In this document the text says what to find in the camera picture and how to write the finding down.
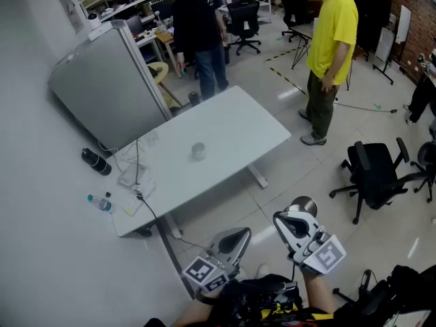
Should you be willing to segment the person's left forearm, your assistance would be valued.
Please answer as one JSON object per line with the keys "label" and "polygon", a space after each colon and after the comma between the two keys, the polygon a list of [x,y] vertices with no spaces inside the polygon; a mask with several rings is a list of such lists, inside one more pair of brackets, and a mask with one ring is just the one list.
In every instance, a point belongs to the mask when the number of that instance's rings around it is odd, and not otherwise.
{"label": "person's left forearm", "polygon": [[194,299],[185,312],[173,323],[173,327],[186,327],[190,324],[205,322],[212,310],[212,305]]}

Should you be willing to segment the yellow round stool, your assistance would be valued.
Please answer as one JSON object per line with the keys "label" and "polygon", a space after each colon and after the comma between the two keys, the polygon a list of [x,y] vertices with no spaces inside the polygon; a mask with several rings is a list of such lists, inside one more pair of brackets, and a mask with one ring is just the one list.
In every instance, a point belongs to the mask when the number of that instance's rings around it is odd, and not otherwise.
{"label": "yellow round stool", "polygon": [[177,108],[181,108],[183,106],[182,103],[163,83],[164,78],[168,75],[169,72],[168,64],[164,62],[153,62],[148,63],[147,67],[151,73],[151,76],[153,77],[153,80],[155,81],[155,84],[162,89],[161,94],[167,107],[172,108],[173,103],[175,103]]}

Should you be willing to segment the black television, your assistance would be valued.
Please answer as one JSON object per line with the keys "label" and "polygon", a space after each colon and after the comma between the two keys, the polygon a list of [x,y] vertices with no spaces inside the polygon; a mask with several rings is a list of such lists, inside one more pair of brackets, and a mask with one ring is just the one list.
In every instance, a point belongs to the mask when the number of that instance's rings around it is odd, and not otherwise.
{"label": "black television", "polygon": [[364,51],[365,60],[375,51],[382,27],[389,23],[392,0],[354,0],[358,10],[356,45]]}

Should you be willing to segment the black backpack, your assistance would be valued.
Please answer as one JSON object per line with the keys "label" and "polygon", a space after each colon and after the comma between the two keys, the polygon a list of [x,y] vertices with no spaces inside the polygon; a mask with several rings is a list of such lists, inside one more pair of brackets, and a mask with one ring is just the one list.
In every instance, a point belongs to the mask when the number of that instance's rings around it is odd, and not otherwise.
{"label": "black backpack", "polygon": [[394,313],[436,311],[436,264],[419,273],[396,265],[388,277]]}

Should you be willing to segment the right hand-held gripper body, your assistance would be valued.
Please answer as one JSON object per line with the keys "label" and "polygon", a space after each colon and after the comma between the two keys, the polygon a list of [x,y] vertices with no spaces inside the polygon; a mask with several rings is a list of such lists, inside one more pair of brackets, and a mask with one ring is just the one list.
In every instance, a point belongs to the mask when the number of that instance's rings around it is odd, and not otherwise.
{"label": "right hand-held gripper body", "polygon": [[296,226],[290,226],[290,253],[288,258],[296,266],[314,275],[326,275],[346,256],[335,235],[330,235],[324,226],[318,226],[305,234]]}

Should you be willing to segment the round steel trash bin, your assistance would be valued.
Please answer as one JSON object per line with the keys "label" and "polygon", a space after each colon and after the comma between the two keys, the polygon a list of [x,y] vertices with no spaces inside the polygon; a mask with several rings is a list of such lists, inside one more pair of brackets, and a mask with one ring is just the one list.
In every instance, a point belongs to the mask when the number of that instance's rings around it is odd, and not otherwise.
{"label": "round steel trash bin", "polygon": [[318,206],[316,201],[309,196],[299,196],[292,203],[292,206],[296,205],[299,211],[310,213],[313,217],[317,217]]}

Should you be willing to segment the clear plastic box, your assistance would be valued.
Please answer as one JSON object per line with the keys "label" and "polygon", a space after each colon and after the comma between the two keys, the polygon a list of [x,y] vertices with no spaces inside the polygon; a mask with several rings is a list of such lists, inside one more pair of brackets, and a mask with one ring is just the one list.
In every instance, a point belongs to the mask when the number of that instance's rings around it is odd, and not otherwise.
{"label": "clear plastic box", "polygon": [[117,178],[117,183],[126,188],[141,183],[141,180],[149,174],[149,169],[138,163],[130,163],[125,171]]}

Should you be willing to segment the black office chair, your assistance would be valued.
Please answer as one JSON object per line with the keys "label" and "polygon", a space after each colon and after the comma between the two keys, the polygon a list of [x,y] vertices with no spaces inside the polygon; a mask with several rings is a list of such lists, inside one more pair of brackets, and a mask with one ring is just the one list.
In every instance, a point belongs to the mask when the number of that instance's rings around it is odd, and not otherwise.
{"label": "black office chair", "polygon": [[397,176],[396,169],[400,163],[409,163],[410,158],[402,138],[397,138],[396,142],[399,146],[396,159],[391,157],[388,147],[383,143],[364,144],[357,141],[347,149],[348,158],[343,160],[341,168],[350,171],[351,185],[332,190],[329,197],[334,198],[338,193],[346,191],[351,197],[358,196],[356,215],[352,220],[354,225],[360,220],[363,203],[376,211],[391,204],[393,197],[406,193],[406,183],[426,178],[426,170],[402,178]]}
{"label": "black office chair", "polygon": [[282,35],[289,34],[289,42],[291,42],[292,38],[295,36],[291,27],[307,23],[308,0],[281,0],[281,2],[285,12],[283,21],[288,27],[288,30],[284,31]]}
{"label": "black office chair", "polygon": [[426,142],[418,151],[418,161],[410,161],[410,166],[416,167],[419,171],[426,174],[419,187],[414,188],[414,193],[418,193],[425,184],[429,189],[427,203],[433,201],[433,185],[436,183],[436,142]]}
{"label": "black office chair", "polygon": [[[399,327],[398,318],[411,314],[394,313],[391,302],[393,295],[388,283],[389,276],[369,289],[372,274],[372,270],[364,271],[358,288],[357,300],[352,300],[342,294],[339,288],[332,290],[334,295],[345,301],[345,304],[337,311],[339,319],[343,320],[342,327],[347,326],[348,322],[353,322],[355,327],[387,327],[388,323],[392,322],[392,327]],[[436,311],[416,311],[414,313],[417,312],[423,312],[424,317],[414,327],[436,327]]]}
{"label": "black office chair", "polygon": [[228,4],[228,14],[230,23],[227,24],[228,33],[236,36],[238,39],[234,42],[228,42],[227,47],[238,46],[236,55],[240,55],[243,47],[248,46],[260,54],[261,51],[255,46],[261,45],[260,40],[253,40],[259,32],[258,10],[260,2],[258,0],[232,0]]}

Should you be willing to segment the wooden desk with hairpin legs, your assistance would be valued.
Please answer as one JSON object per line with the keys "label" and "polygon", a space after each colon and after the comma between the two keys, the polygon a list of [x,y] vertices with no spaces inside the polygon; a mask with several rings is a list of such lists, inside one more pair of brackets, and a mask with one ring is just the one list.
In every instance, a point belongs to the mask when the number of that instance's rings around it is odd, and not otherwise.
{"label": "wooden desk with hairpin legs", "polygon": [[295,68],[297,63],[302,59],[305,54],[307,55],[309,53],[316,23],[317,19],[315,18],[311,23],[290,27],[290,37],[300,38],[298,43],[298,51],[292,63],[292,69]]}

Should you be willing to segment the black chest pack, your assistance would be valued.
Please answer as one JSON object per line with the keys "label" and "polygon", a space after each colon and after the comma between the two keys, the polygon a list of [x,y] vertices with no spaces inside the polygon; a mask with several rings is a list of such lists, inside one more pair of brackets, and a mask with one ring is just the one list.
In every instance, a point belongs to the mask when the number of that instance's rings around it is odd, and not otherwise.
{"label": "black chest pack", "polygon": [[280,275],[233,280],[221,291],[209,321],[216,327],[270,327],[302,310],[298,285]]}

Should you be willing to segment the white desk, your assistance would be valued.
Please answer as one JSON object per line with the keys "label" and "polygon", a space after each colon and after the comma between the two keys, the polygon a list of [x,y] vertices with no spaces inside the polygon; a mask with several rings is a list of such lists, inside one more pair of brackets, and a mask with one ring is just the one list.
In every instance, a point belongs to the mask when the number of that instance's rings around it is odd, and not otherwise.
{"label": "white desk", "polygon": [[154,33],[142,32],[136,39],[136,46],[140,49],[141,55],[146,62],[152,60],[165,62],[164,53],[157,42],[157,36]]}

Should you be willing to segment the person's black printed shirt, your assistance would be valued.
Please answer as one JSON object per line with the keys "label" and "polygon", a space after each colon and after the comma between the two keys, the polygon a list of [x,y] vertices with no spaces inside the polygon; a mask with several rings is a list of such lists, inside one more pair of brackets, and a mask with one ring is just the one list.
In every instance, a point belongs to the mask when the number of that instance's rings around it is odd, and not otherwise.
{"label": "person's black printed shirt", "polygon": [[211,315],[204,322],[192,322],[171,327],[336,327],[333,313],[319,309],[305,308],[301,310],[263,309],[256,311],[246,320],[241,314],[232,318],[223,315]]}

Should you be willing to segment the white flat box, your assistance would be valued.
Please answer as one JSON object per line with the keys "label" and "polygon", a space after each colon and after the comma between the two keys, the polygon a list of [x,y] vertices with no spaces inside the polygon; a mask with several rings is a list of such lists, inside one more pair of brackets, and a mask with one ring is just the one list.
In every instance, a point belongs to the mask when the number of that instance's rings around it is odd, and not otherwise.
{"label": "white flat box", "polygon": [[124,22],[122,20],[109,20],[106,22],[103,22],[100,26],[92,30],[88,34],[88,39],[90,42],[96,40],[103,34],[109,32],[112,29],[119,29],[124,25]]}

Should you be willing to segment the whiteboard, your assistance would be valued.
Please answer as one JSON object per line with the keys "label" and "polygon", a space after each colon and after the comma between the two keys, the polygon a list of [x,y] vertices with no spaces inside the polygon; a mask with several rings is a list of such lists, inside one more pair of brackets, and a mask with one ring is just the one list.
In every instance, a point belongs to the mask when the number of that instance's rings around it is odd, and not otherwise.
{"label": "whiteboard", "polygon": [[397,44],[406,42],[407,34],[409,31],[410,20],[411,20],[411,11],[407,7],[402,5],[400,18],[399,18],[399,25],[398,25],[396,39],[395,39],[395,42]]}

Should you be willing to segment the person's right forearm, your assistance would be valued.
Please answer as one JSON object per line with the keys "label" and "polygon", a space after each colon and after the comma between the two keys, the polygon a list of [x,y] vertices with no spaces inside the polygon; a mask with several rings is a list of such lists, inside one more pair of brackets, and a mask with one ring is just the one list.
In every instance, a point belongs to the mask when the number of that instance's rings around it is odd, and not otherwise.
{"label": "person's right forearm", "polygon": [[307,271],[302,271],[302,276],[309,306],[326,313],[334,313],[337,310],[337,305],[332,291],[328,289],[324,279]]}

